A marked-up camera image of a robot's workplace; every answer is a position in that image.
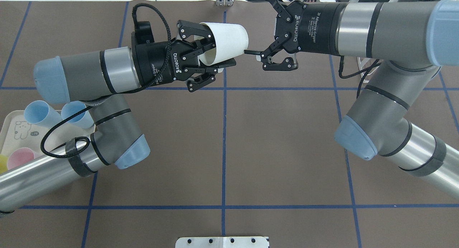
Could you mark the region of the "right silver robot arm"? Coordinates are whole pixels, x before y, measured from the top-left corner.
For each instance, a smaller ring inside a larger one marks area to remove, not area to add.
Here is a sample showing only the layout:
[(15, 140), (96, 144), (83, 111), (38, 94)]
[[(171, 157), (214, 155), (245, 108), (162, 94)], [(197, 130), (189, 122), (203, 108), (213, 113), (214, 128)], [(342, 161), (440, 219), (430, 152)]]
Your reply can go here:
[(294, 57), (281, 63), (281, 50), (364, 57), (382, 63), (342, 118), (334, 139), (364, 159), (382, 156), (411, 176), (458, 198), (458, 151), (405, 119), (442, 66), (458, 65), (458, 2), (270, 3), (277, 12), (274, 42), (256, 55), (266, 71), (298, 68)]

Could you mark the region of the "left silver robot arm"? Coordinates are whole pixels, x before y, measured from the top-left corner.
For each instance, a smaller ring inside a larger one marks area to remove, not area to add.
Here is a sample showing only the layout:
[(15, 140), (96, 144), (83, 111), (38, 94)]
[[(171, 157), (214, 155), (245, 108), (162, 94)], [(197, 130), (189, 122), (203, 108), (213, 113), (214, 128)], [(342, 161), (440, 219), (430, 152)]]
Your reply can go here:
[(40, 61), (33, 78), (44, 101), (82, 102), (96, 132), (74, 137), (51, 152), (1, 175), (1, 216), (101, 168), (135, 165), (150, 154), (124, 94), (150, 85), (186, 81), (190, 92), (214, 81), (248, 45), (231, 47), (228, 24), (179, 20), (178, 38), (154, 42), (150, 23), (134, 22), (132, 46)]

